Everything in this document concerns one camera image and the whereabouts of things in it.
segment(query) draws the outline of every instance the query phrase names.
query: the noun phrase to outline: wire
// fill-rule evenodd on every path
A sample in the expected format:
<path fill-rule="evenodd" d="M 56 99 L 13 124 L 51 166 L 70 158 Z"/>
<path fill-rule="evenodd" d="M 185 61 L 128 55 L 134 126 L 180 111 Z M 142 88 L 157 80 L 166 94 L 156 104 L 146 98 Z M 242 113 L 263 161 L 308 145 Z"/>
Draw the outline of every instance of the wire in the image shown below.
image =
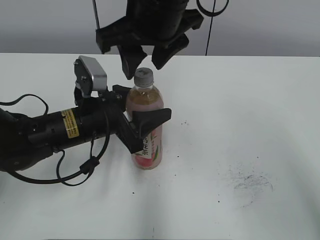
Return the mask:
<path fill-rule="evenodd" d="M 215 12 L 215 11 L 208 11 L 208 10 L 206 10 L 206 9 L 201 5 L 200 0 L 196 0 L 196 4 L 197 4 L 200 12 L 202 12 L 204 15 L 206 15 L 206 16 L 208 16 L 208 17 L 216 17 L 216 16 L 219 16 L 220 14 L 222 14 L 222 13 L 226 10 L 226 8 L 227 8 L 227 6 L 228 6 L 228 4 L 229 4 L 229 0 L 226 0 L 226 4 L 224 5 L 223 9 L 221 9 L 220 11 L 216 11 L 216 12 Z"/>
<path fill-rule="evenodd" d="M 39 99 L 45 105 L 45 111 L 44 111 L 43 116 L 48 114 L 48 111 L 49 111 L 48 104 L 41 97 L 39 97 L 37 95 L 34 95 L 34 94 L 24 94 L 24 95 L 22 95 L 21 97 L 19 97 L 18 99 L 14 100 L 14 101 L 9 101 L 9 102 L 0 101 L 0 105 L 2 105 L 2 106 L 13 106 L 13 105 L 16 105 L 18 102 L 20 102 L 25 97 L 35 97 L 35 98 Z"/>
<path fill-rule="evenodd" d="M 212 8 L 212 12 L 215 12 L 215 8 L 216 8 L 216 0 L 213 0 L 213 8 Z M 210 29 L 209 29 L 209 34 L 208 34 L 208 40 L 206 42 L 206 49 L 205 49 L 205 55 L 208 55 L 208 48 L 209 48 L 209 44 L 210 44 L 210 37 L 211 37 L 211 30 L 212 30 L 212 23 L 214 21 L 214 16 L 211 16 L 211 21 L 210 21 Z"/>
<path fill-rule="evenodd" d="M 96 29 L 100 29 L 96 0 L 92 0 Z"/>
<path fill-rule="evenodd" d="M 91 147 L 90 147 L 90 158 L 92 158 L 92 151 L 94 149 L 94 143 L 95 143 L 95 136 L 92 136 L 92 140 L 91 140 Z"/>
<path fill-rule="evenodd" d="M 103 110 L 103 114 L 104 114 L 104 117 L 105 117 L 105 122 L 106 122 L 106 128 L 105 128 L 105 140 L 104 140 L 104 144 L 102 146 L 102 149 L 100 151 L 100 153 L 98 154 L 98 156 L 96 156 L 96 158 L 98 160 L 100 160 L 102 158 L 102 156 L 104 155 L 104 153 L 106 152 L 107 150 L 107 147 L 108 147 L 108 144 L 109 144 L 109 141 L 110 141 L 110 125 L 109 125 L 109 119 L 108 119 L 108 115 L 105 111 L 105 108 L 102 106 L 102 103 L 99 102 L 100 104 L 100 107 L 101 109 Z"/>
<path fill-rule="evenodd" d="M 64 180 L 64 177 L 60 176 L 60 166 L 61 166 L 63 159 L 65 158 L 66 153 L 64 150 L 60 150 L 59 152 L 62 152 L 62 157 L 59 159 L 59 161 L 56 165 L 56 169 L 55 169 L 56 177 L 60 181 L 59 183 L 62 183 L 63 185 L 66 185 L 68 187 L 79 186 L 79 185 L 83 184 L 85 181 L 87 181 L 91 177 L 91 175 L 94 173 L 94 167 L 93 167 L 92 170 L 89 172 L 88 176 L 83 181 L 76 183 L 76 184 L 67 183 L 66 182 L 67 180 Z"/>
<path fill-rule="evenodd" d="M 65 151 L 60 151 L 62 152 L 62 157 L 60 159 L 63 159 L 65 157 Z M 41 179 L 33 179 L 33 178 L 29 178 L 26 176 L 23 176 L 19 173 L 17 173 L 14 170 L 10 170 L 9 168 L 7 168 L 7 166 L 5 164 L 2 164 L 1 167 L 11 176 L 15 177 L 16 179 L 19 179 L 23 182 L 29 183 L 29 184 L 40 184 L 40 185 L 47 185 L 47 184 L 59 184 L 61 183 L 61 179 L 50 179 L 50 180 L 41 180 Z M 63 177 L 62 180 L 63 181 L 68 181 L 71 179 L 74 179 L 78 176 L 80 176 L 82 174 L 81 171 L 78 171 L 72 175 Z"/>

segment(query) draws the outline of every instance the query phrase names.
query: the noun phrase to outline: gray bottle cap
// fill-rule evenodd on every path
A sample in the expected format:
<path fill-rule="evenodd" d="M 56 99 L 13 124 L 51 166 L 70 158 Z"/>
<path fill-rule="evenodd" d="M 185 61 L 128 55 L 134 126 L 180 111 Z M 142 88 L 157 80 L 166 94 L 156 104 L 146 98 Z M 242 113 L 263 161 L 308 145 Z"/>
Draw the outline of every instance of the gray bottle cap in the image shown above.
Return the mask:
<path fill-rule="evenodd" d="M 154 84 L 154 73 L 150 68 L 138 68 L 134 74 L 134 84 L 139 88 L 148 88 Z"/>

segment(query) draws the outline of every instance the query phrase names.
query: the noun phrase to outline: white table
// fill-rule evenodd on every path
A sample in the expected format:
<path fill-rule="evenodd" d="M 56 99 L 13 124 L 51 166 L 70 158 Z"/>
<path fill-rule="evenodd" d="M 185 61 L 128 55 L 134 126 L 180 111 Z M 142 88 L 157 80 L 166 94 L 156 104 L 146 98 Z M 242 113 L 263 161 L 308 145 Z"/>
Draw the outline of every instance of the white table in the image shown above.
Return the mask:
<path fill-rule="evenodd" d="M 33 93 L 50 112 L 73 107 L 77 57 L 0 54 L 0 101 Z M 94 57 L 109 87 L 133 85 L 119 56 Z M 172 109 L 162 163 L 137 169 L 112 136 L 79 187 L 0 173 L 0 239 L 320 239 L 319 69 L 310 57 L 174 57 L 154 73 Z M 43 106 L 26 98 L 10 110 L 34 117 Z M 88 154 L 88 144 L 67 150 L 62 174 Z M 21 173 L 54 178 L 58 158 Z"/>

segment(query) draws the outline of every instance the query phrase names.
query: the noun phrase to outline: pink label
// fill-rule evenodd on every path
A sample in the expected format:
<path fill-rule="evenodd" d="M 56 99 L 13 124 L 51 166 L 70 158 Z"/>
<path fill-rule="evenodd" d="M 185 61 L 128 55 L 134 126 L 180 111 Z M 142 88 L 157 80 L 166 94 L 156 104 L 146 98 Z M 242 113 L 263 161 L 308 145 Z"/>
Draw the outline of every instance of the pink label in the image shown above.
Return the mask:
<path fill-rule="evenodd" d="M 162 153 L 162 126 L 157 127 L 143 140 L 143 150 L 135 154 L 135 161 L 142 167 L 151 167 Z"/>

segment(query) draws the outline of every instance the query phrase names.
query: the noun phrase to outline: yellow sticker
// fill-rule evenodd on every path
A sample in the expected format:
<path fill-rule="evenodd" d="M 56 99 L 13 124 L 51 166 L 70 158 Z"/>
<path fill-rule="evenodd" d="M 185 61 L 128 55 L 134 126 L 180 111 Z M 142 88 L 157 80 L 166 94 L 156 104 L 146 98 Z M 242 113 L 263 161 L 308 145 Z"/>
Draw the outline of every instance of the yellow sticker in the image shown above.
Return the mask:
<path fill-rule="evenodd" d="M 73 139 L 79 136 L 79 129 L 72 109 L 61 111 L 63 117 L 64 126 L 69 139 Z"/>

